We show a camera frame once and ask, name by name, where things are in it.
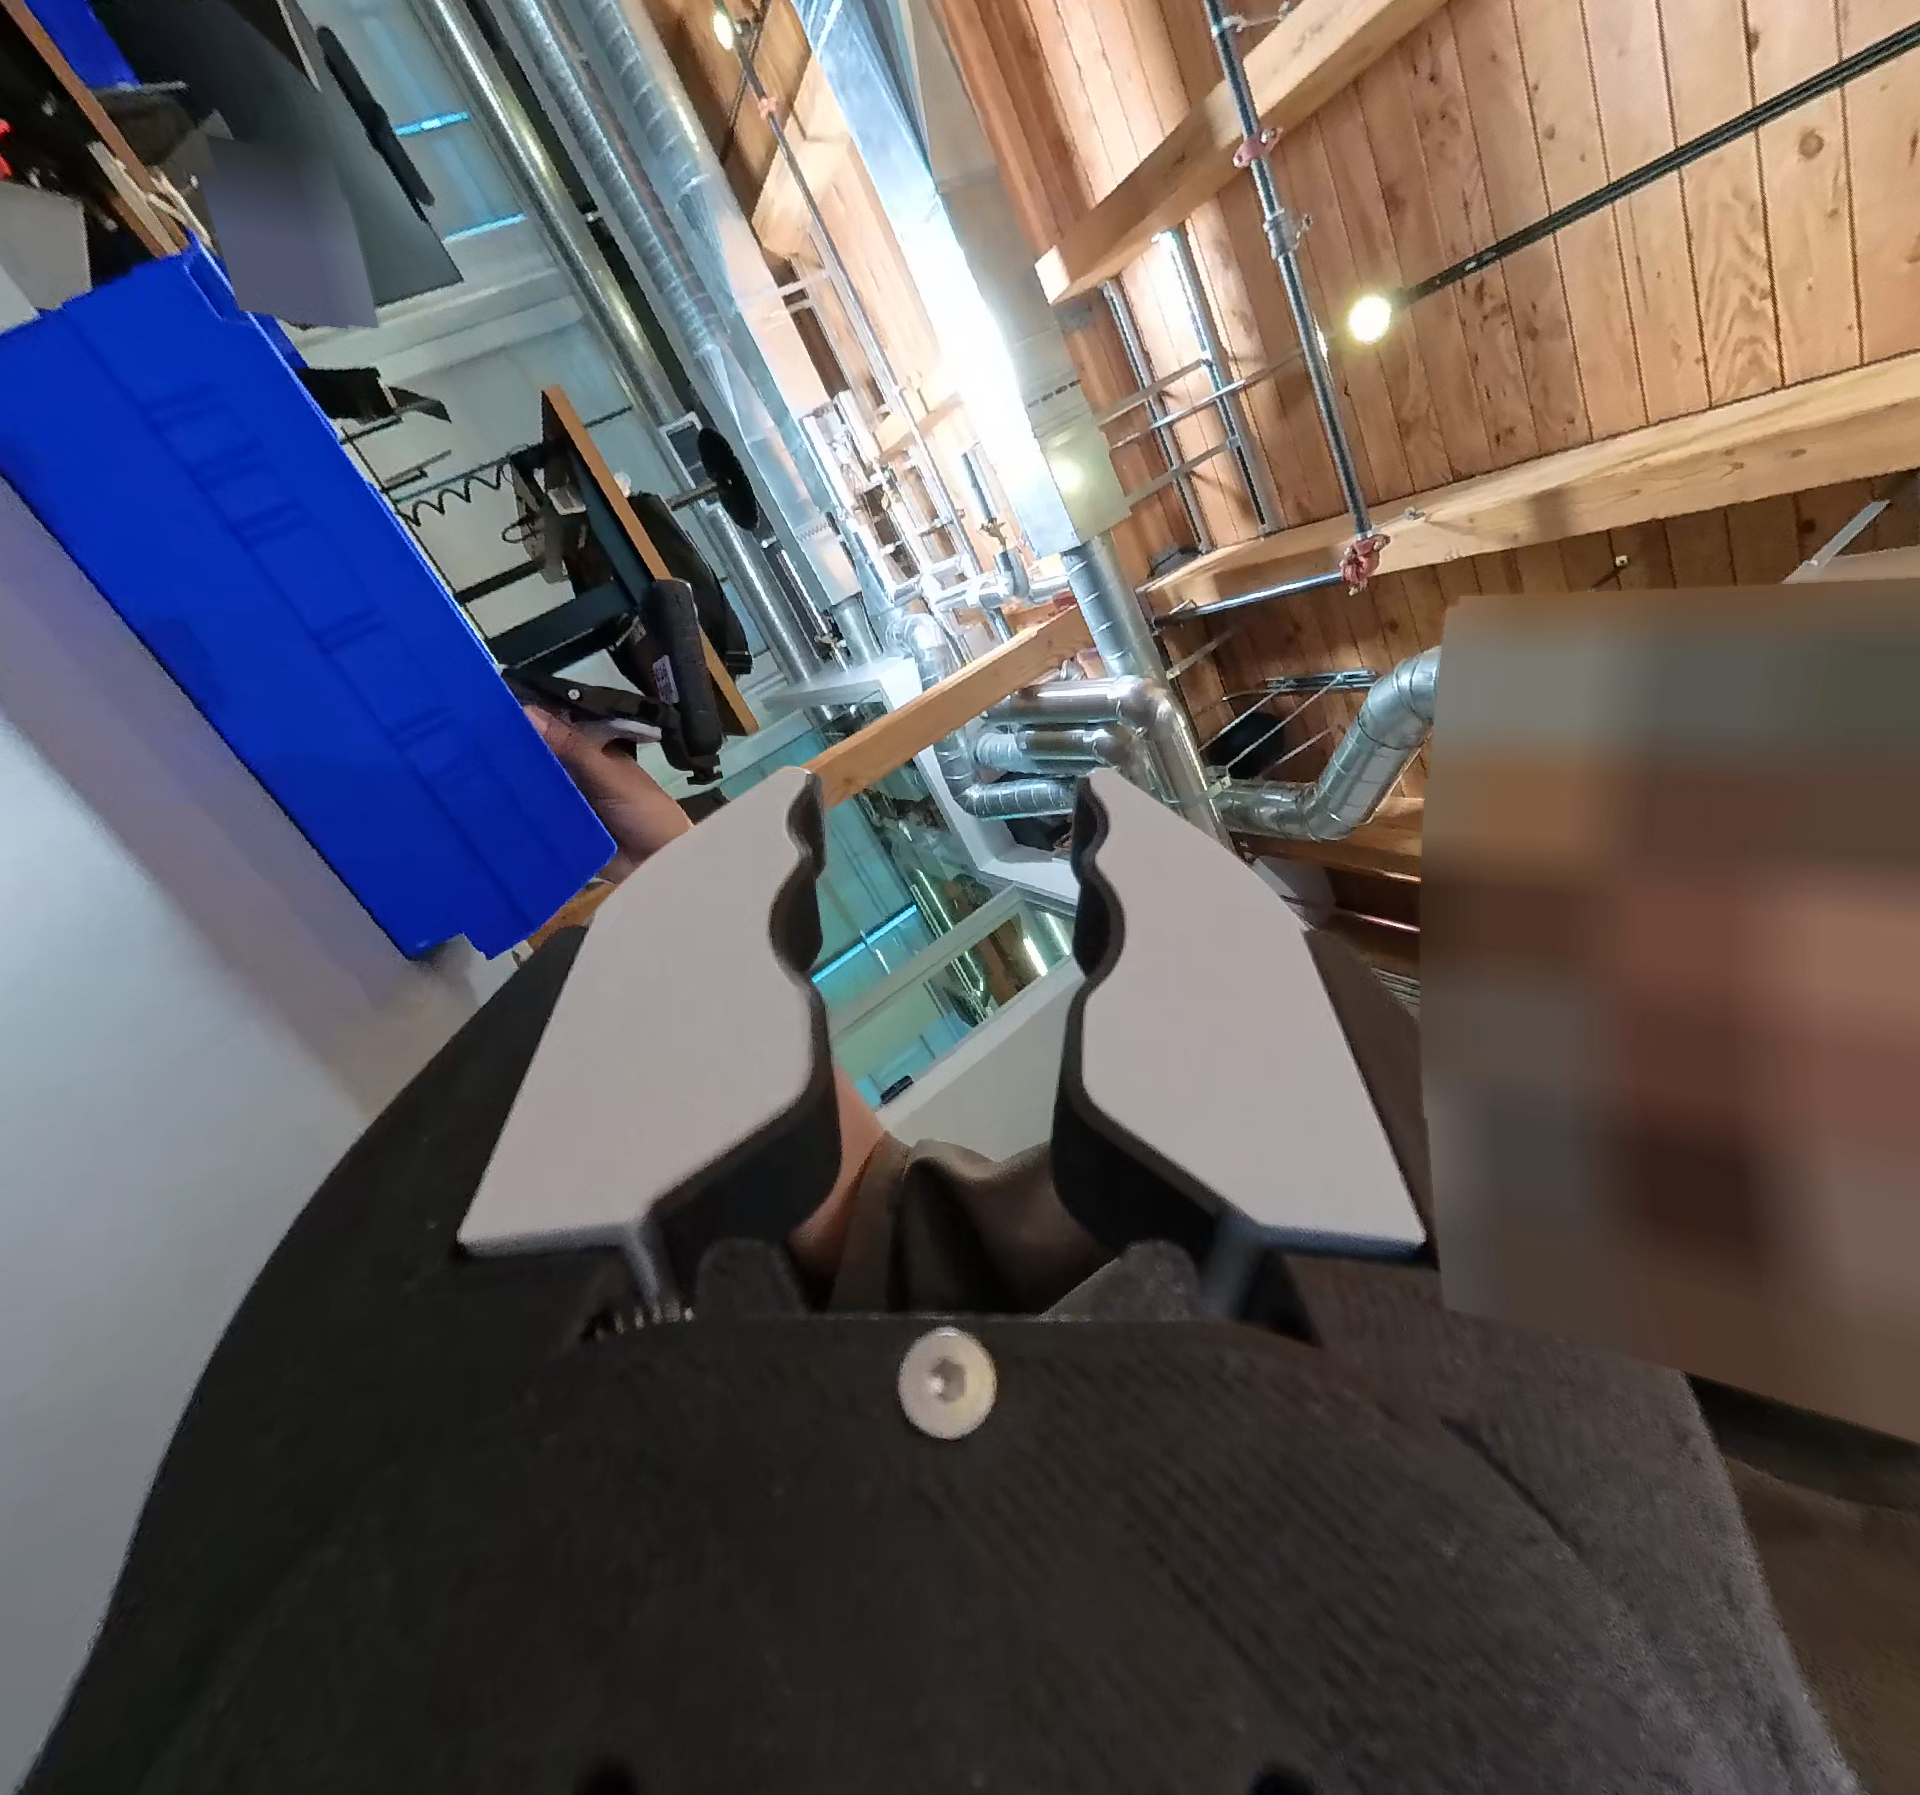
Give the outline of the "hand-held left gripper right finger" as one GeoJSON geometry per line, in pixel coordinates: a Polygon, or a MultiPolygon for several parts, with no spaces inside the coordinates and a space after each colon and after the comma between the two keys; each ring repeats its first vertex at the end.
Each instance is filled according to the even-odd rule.
{"type": "Polygon", "coordinates": [[[1272,886],[1109,768],[1075,783],[1070,871],[1050,1172],[1073,1223],[1111,1253],[1172,1244],[1222,1311],[1270,1259],[1419,1259],[1427,1226],[1272,886]]]}

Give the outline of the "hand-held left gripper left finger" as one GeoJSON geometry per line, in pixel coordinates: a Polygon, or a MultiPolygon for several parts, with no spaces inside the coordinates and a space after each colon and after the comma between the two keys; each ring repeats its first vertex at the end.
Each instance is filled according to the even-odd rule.
{"type": "Polygon", "coordinates": [[[818,782],[780,768],[610,892],[459,1226],[468,1256],[610,1250],[641,1296],[692,1296],[713,1244],[780,1244],[829,1202],[823,859],[818,782]]]}

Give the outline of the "blue plastic bin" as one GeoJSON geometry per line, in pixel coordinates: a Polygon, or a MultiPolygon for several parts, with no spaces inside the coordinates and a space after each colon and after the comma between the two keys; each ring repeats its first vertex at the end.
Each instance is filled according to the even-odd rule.
{"type": "Polygon", "coordinates": [[[298,351],[204,249],[6,327],[2,480],[406,956],[497,956],[610,859],[298,351]]]}

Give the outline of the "wooden-top standing desk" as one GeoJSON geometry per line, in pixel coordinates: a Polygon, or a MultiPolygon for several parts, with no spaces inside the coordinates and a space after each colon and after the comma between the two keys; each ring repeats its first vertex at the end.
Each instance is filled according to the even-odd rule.
{"type": "MultiPolygon", "coordinates": [[[[620,485],[595,442],[586,434],[584,421],[561,391],[543,391],[540,433],[540,443],[508,455],[508,485],[516,489],[522,528],[534,549],[531,571],[561,582],[564,601],[604,582],[620,582],[638,592],[643,582],[669,579],[628,509],[631,491],[620,485]]],[[[488,653],[499,670],[499,636],[488,642],[488,653]]],[[[753,732],[757,722],[710,642],[707,673],[717,694],[723,744],[734,737],[753,732]]]]}

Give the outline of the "grey desk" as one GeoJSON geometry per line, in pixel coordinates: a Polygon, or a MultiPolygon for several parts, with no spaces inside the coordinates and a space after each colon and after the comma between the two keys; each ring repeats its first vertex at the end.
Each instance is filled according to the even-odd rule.
{"type": "Polygon", "coordinates": [[[407,961],[2,489],[2,1789],[237,1299],[511,975],[407,961]]]}

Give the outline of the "person's right hand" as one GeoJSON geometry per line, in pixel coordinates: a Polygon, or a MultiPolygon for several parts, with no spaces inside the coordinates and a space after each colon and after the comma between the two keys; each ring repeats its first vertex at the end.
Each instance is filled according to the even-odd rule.
{"type": "Polygon", "coordinates": [[[649,855],[692,829],[683,801],[643,773],[631,750],[598,741],[586,726],[543,707],[525,704],[522,713],[610,834],[614,855],[598,879],[610,886],[628,879],[649,855]]]}

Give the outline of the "black backpack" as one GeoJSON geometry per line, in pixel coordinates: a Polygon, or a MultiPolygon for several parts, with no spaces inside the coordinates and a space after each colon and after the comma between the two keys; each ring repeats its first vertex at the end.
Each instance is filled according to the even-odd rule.
{"type": "Polygon", "coordinates": [[[717,574],[699,555],[699,549],[684,537],[675,515],[652,491],[631,491],[628,509],[649,537],[669,579],[684,582],[698,610],[698,625],[713,643],[716,655],[731,677],[747,677],[753,670],[753,653],[747,650],[747,636],[742,621],[734,615],[717,574]]]}

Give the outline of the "black pole with round disc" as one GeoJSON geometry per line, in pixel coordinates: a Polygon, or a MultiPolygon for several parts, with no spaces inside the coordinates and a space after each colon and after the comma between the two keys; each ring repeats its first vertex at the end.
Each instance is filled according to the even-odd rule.
{"type": "Polygon", "coordinates": [[[680,491],[668,509],[680,512],[692,503],[716,503],[737,528],[745,534],[753,534],[760,528],[760,503],[753,494],[753,483],[742,463],[737,458],[734,446],[728,437],[702,424],[689,424],[689,428],[680,428],[680,434],[692,434],[692,446],[698,454],[698,466],[702,476],[692,483],[684,491],[680,491]]]}

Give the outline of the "silver insulated pipes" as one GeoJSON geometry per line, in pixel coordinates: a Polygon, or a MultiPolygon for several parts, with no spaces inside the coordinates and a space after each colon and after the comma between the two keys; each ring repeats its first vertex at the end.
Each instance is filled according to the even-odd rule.
{"type": "MultiPolygon", "coordinates": [[[[1222,844],[1233,834],[1339,844],[1380,811],[1430,732],[1440,650],[1407,655],[1367,686],[1355,719],[1307,783],[1217,779],[1172,686],[1151,667],[1155,653],[1143,607],[1117,555],[1084,542],[1063,561],[1070,592],[1090,628],[1090,650],[990,704],[926,747],[938,756],[947,800],[962,817],[978,822],[1063,817],[1070,783],[1111,768],[1222,844]]],[[[912,631],[908,643],[923,650],[923,661],[935,670],[915,694],[965,667],[947,670],[942,659],[947,642],[938,631],[912,631]]]]}

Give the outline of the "black office chair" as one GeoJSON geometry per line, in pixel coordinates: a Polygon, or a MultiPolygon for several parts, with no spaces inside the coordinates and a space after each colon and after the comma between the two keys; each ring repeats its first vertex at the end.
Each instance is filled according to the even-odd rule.
{"type": "Polygon", "coordinates": [[[441,400],[389,385],[377,376],[376,366],[298,366],[295,379],[334,424],[350,424],[353,428],[388,427],[407,413],[426,413],[437,424],[450,424],[450,410],[441,400]]]}

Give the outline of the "white sign board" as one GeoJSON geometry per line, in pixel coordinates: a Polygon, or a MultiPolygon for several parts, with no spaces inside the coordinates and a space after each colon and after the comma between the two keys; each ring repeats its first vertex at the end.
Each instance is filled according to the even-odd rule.
{"type": "Polygon", "coordinates": [[[2,327],[93,288],[85,212],[76,200],[2,181],[2,327]]]}

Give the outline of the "wooden support post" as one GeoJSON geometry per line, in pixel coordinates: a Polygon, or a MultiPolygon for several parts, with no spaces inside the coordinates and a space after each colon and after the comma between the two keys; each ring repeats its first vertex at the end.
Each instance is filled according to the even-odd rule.
{"type": "MultiPolygon", "coordinates": [[[[877,724],[854,731],[845,741],[811,756],[807,768],[817,776],[823,806],[839,806],[872,786],[915,755],[932,747],[942,737],[965,726],[990,704],[1056,673],[1082,650],[1090,650],[1090,628],[1082,610],[1067,601],[1056,601],[1044,610],[1039,622],[1020,631],[1014,642],[965,664],[960,673],[942,677],[932,688],[893,707],[877,724]]],[[[564,904],[564,910],[531,935],[531,946],[543,946],[564,926],[584,923],[610,889],[610,882],[595,876],[593,886],[564,904]]]]}

